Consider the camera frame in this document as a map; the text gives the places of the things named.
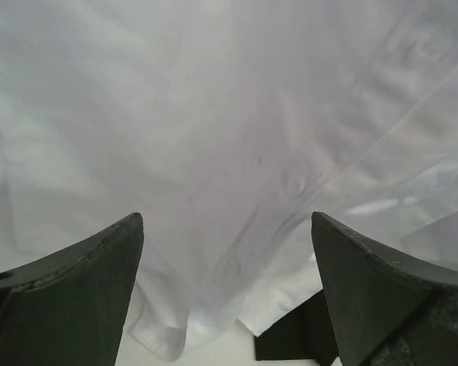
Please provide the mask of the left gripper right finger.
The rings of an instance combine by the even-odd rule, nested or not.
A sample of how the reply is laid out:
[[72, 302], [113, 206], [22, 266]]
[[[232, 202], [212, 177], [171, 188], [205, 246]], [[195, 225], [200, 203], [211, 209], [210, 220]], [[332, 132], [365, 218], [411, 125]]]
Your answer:
[[458, 365], [458, 271], [322, 212], [311, 236], [342, 364]]

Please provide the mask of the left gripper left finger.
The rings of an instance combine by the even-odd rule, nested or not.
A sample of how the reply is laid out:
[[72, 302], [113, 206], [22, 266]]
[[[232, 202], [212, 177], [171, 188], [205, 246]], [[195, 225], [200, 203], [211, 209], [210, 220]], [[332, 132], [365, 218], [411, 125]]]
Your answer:
[[113, 365], [144, 244], [132, 213], [0, 273], [0, 366]]

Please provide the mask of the black shirt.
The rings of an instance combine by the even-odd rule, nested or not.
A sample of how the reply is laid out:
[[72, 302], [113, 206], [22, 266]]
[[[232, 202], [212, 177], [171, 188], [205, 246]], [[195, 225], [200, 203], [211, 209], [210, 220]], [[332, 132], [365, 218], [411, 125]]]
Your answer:
[[339, 357], [323, 291], [317, 292], [254, 338], [257, 361], [312, 360], [328, 366]]

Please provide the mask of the white shirt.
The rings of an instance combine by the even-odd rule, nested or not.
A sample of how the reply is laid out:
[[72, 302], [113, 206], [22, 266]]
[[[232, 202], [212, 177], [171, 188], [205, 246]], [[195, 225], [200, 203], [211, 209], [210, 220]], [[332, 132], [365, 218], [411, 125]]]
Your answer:
[[140, 213], [175, 361], [322, 288], [315, 211], [458, 263], [458, 1], [0, 1], [0, 271]]

